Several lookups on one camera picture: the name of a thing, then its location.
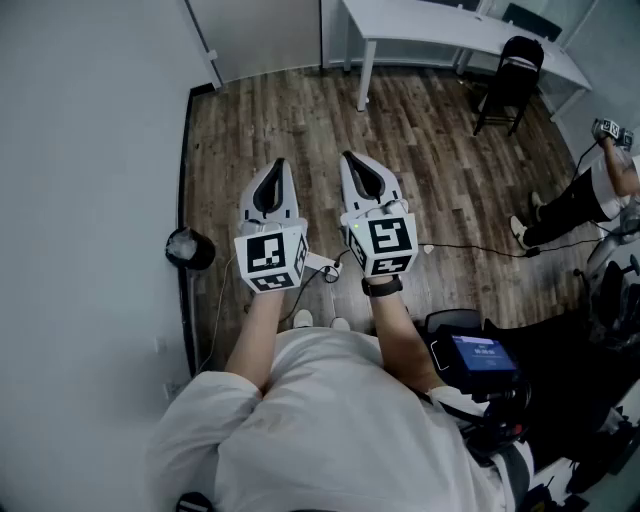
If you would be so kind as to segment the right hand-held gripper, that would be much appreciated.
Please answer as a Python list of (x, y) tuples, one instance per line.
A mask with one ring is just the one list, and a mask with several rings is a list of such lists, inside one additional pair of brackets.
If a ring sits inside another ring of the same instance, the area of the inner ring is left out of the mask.
[[(377, 160), (345, 151), (340, 158), (345, 243), (365, 278), (410, 270), (418, 254), (415, 215), (402, 198), (395, 174)], [(358, 213), (361, 201), (386, 203)]]

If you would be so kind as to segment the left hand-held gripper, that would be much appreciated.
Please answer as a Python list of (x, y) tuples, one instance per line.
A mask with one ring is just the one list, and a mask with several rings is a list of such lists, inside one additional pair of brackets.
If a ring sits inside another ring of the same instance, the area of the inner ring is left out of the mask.
[(291, 166), (277, 158), (261, 168), (241, 194), (243, 219), (234, 239), (239, 270), (256, 294), (298, 288), (309, 253), (308, 223), (261, 222), (298, 216), (298, 203)]

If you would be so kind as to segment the person's left forearm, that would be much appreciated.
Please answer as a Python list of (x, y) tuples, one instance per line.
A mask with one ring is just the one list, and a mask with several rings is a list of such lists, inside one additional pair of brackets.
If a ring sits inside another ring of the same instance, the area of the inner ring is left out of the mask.
[(254, 297), (225, 371), (245, 378), (264, 392), (274, 360), (284, 291)]

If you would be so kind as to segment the person's right forearm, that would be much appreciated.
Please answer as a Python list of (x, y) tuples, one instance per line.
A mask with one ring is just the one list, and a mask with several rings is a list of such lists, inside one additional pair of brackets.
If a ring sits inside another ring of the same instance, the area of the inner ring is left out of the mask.
[(370, 299), (385, 370), (423, 393), (444, 387), (430, 353), (398, 293)]

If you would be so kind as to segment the white power strip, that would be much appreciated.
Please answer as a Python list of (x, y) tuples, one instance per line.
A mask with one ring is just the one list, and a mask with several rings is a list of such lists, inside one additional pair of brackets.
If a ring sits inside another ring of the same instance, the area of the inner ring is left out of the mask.
[(313, 271), (319, 271), (323, 276), (329, 277), (330, 279), (338, 279), (343, 265), (340, 256), (331, 259), (309, 252), (305, 259), (305, 267)]

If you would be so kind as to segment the black trash bin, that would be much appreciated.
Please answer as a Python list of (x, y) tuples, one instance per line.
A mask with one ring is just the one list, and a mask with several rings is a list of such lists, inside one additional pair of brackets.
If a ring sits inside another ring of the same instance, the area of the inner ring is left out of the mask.
[(170, 234), (165, 256), (176, 268), (202, 271), (213, 263), (216, 248), (208, 237), (190, 227), (183, 227)]

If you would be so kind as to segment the black wristwatch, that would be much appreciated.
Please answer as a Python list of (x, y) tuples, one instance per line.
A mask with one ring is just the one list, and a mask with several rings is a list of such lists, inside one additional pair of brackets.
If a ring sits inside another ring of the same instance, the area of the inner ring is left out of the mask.
[(381, 298), (403, 290), (402, 281), (397, 275), (382, 276), (381, 279), (381, 282), (373, 282), (372, 279), (363, 278), (363, 293), (370, 298)]

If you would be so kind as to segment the white desk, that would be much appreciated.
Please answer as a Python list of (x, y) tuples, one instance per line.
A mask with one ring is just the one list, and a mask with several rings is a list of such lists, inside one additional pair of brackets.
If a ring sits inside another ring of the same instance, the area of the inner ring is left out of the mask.
[(498, 55), (506, 42), (515, 36), (538, 41), (544, 52), (541, 69), (578, 87), (556, 110), (564, 114), (578, 99), (592, 89), (568, 53), (558, 44), (511, 23), (464, 9), (422, 0), (342, 0), (349, 22), (365, 42), (356, 109), (366, 108), (369, 84), (380, 40), (403, 40), (453, 46), (463, 50)]

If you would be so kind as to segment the black folding chair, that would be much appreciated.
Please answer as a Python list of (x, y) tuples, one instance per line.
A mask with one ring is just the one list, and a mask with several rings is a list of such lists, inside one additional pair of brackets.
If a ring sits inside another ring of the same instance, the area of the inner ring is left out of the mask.
[[(539, 41), (523, 36), (511, 37), (504, 45), (499, 64), (487, 93), (479, 104), (479, 118), (473, 131), (477, 136), (488, 121), (511, 121), (514, 134), (537, 87), (544, 50)], [(491, 116), (494, 107), (514, 107), (514, 117)]]

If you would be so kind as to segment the blue screen device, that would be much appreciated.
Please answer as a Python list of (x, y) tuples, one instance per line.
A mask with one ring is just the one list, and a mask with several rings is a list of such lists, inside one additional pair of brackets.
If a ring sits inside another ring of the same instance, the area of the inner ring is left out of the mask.
[(520, 380), (516, 363), (497, 340), (442, 325), (427, 348), (440, 379), (463, 394), (504, 393)]

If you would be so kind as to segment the person in white shirt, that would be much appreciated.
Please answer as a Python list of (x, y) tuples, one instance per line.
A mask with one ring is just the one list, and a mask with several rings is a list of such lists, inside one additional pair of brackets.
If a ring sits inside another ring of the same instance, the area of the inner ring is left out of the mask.
[(205, 372), (173, 401), (147, 453), (154, 512), (189, 491), (218, 512), (504, 512), (496, 470), (455, 420), (381, 365), (370, 336), (280, 334), (269, 388)]

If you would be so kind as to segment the grey machine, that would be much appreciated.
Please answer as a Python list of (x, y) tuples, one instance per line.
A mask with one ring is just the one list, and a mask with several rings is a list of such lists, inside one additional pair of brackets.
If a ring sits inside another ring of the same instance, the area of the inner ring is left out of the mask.
[(606, 236), (598, 242), (587, 259), (584, 272), (587, 280), (604, 275), (614, 252), (640, 239), (640, 198), (633, 197), (617, 217), (619, 224), (612, 230), (604, 229)]

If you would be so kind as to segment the black swivel chair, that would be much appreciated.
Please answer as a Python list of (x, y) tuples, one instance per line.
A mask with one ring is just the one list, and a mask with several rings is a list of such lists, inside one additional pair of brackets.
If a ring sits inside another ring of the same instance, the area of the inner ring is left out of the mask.
[(629, 284), (629, 273), (640, 277), (640, 262), (634, 255), (625, 268), (609, 261), (603, 271), (573, 272), (586, 292), (589, 341), (622, 354), (640, 353), (640, 282)]

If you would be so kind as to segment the black chest rig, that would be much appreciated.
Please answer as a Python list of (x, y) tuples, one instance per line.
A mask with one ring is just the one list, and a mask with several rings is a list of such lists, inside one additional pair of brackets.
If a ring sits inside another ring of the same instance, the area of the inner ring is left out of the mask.
[(530, 423), (531, 386), (528, 383), (503, 392), (473, 393), (476, 404), (487, 403), (482, 415), (469, 420), (463, 438), (471, 454), (481, 462), (504, 452), (527, 432)]

